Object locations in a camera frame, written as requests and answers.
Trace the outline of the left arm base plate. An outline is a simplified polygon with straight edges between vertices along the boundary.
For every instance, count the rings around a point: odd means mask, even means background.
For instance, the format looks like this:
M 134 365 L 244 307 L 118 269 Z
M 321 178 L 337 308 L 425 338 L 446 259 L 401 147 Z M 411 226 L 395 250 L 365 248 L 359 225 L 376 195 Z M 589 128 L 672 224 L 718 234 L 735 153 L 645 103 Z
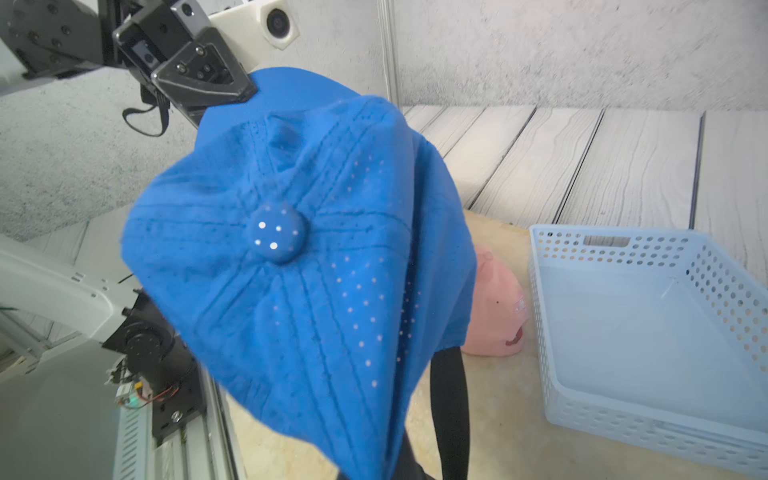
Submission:
M 152 435 L 159 446 L 171 434 L 206 413 L 207 399 L 201 373 L 194 370 L 188 374 L 153 401 L 151 407 Z

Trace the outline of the pink baseball cap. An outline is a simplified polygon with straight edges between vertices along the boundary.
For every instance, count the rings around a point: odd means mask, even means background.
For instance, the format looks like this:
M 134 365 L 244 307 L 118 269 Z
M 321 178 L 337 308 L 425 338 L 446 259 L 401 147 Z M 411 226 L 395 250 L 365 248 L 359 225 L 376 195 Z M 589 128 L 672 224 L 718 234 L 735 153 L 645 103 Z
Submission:
M 510 357 L 524 347 L 529 318 L 524 290 L 513 272 L 489 248 L 476 245 L 476 280 L 463 353 Z

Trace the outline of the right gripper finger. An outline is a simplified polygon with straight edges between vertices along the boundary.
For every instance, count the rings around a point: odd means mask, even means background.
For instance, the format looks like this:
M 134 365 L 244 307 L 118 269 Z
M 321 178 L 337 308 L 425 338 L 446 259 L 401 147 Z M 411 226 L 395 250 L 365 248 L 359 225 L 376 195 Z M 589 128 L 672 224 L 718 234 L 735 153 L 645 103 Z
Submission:
M 404 434 L 392 480 L 434 480 L 417 462 L 409 437 Z

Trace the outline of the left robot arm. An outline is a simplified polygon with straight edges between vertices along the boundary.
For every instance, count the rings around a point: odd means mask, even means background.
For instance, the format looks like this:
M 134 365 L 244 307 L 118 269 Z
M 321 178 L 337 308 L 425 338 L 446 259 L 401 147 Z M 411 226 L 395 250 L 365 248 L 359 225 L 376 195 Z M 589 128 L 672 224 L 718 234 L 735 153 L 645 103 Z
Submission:
M 196 1 L 5 1 L 1 91 L 15 93 L 111 68 L 138 83 L 145 112 L 199 124 L 210 108 L 257 93 L 251 73 L 299 31 L 283 1 L 241 1 L 207 14 Z M 174 396 L 197 365 L 148 297 L 1 241 L 1 301 L 125 353 Z

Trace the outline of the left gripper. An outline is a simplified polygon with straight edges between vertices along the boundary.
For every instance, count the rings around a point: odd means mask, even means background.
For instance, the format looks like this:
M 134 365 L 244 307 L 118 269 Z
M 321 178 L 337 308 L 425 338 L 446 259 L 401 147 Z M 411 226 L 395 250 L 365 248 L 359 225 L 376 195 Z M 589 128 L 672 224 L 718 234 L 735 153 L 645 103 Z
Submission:
M 159 89 L 193 125 L 207 109 L 258 91 L 197 1 L 117 1 L 112 40 L 140 85 Z

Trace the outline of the blue baseball cap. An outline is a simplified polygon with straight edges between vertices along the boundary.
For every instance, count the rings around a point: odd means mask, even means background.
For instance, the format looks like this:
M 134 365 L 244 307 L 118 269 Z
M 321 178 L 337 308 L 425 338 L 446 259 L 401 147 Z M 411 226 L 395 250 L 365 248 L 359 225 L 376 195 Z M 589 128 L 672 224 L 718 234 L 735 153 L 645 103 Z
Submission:
M 298 68 L 251 78 L 136 200 L 122 259 L 255 419 L 351 479 L 389 479 L 424 370 L 466 338 L 459 194 L 386 99 Z

